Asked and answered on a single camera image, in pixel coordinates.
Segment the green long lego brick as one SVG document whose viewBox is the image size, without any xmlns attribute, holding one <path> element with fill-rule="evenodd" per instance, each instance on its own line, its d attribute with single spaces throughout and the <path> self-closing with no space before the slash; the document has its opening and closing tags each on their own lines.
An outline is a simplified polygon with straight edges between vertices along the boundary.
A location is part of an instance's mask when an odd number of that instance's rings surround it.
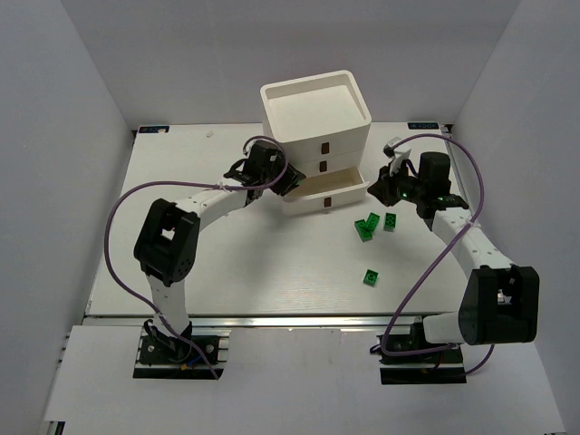
<svg viewBox="0 0 580 435">
<path fill-rule="evenodd" d="M 371 212 L 365 221 L 365 226 L 367 230 L 371 233 L 375 231 L 375 229 L 379 226 L 381 220 L 381 216 Z"/>
</svg>

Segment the white bottom drawer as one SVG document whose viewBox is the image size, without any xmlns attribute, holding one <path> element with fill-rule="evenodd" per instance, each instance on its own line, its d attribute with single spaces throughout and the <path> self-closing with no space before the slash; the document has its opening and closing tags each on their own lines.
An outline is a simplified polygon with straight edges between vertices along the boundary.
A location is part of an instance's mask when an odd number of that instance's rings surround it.
<svg viewBox="0 0 580 435">
<path fill-rule="evenodd" d="M 307 178 L 283 197 L 282 210 L 298 216 L 347 206 L 362 201 L 368 186 L 358 168 Z"/>
</svg>

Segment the white three-drawer storage box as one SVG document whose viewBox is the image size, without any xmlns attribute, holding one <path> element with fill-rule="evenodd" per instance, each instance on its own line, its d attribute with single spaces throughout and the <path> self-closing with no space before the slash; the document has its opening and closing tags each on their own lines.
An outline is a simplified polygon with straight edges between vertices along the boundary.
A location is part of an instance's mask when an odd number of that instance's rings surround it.
<svg viewBox="0 0 580 435">
<path fill-rule="evenodd" d="M 358 168 L 372 116 L 353 74 L 327 72 L 260 89 L 263 132 L 307 178 Z"/>
</svg>

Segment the green square lego brick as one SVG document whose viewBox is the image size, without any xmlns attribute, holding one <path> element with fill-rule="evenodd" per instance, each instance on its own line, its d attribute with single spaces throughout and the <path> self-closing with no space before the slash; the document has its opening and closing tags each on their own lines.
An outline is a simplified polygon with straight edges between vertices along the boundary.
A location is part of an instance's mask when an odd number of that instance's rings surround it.
<svg viewBox="0 0 580 435">
<path fill-rule="evenodd" d="M 378 280 L 378 276 L 379 274 L 376 271 L 367 269 L 363 277 L 363 282 L 366 285 L 375 286 Z"/>
</svg>

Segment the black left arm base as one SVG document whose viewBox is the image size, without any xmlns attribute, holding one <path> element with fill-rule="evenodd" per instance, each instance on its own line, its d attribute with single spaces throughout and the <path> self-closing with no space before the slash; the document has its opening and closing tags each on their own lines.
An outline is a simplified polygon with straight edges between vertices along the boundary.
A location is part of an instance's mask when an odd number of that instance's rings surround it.
<svg viewBox="0 0 580 435">
<path fill-rule="evenodd" d="M 227 358 L 225 337 L 191 335 L 199 350 L 175 336 L 159 331 L 152 320 L 141 329 L 132 377 L 142 380 L 215 381 L 221 377 Z"/>
</svg>

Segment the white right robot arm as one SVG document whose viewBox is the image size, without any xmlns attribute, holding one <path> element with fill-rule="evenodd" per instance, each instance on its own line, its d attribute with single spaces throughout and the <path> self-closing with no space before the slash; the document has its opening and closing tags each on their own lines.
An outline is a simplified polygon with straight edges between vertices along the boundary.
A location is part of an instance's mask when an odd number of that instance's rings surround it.
<svg viewBox="0 0 580 435">
<path fill-rule="evenodd" d="M 430 151 L 420 156 L 417 172 L 406 156 L 392 155 L 368 191 L 387 207 L 415 205 L 428 229 L 451 248 L 467 278 L 455 312 L 422 321 L 426 344 L 530 343 L 537 336 L 540 279 L 531 266 L 503 255 L 471 220 L 469 206 L 451 192 L 450 157 Z"/>
</svg>

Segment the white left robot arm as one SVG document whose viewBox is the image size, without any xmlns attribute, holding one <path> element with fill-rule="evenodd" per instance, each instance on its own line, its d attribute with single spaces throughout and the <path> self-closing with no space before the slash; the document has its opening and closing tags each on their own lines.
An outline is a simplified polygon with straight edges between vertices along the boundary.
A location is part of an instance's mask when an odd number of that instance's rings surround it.
<svg viewBox="0 0 580 435">
<path fill-rule="evenodd" d="M 191 337 L 185 304 L 185 279 L 196 259 L 200 232 L 259 199 L 266 190 L 285 196 L 305 179 L 273 142 L 260 138 L 245 157 L 226 171 L 215 188 L 203 188 L 191 198 L 150 206 L 134 247 L 134 256 L 150 285 L 159 309 L 153 326 L 159 334 Z"/>
</svg>

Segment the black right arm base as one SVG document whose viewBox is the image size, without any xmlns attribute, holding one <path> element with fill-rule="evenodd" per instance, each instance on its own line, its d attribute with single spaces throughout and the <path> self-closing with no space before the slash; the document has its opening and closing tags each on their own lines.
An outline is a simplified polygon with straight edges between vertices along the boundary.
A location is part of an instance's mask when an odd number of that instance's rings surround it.
<svg viewBox="0 0 580 435">
<path fill-rule="evenodd" d="M 411 356 L 388 356 L 373 345 L 369 353 L 379 357 L 382 385 L 436 385 L 467 382 L 459 348 Z"/>
</svg>

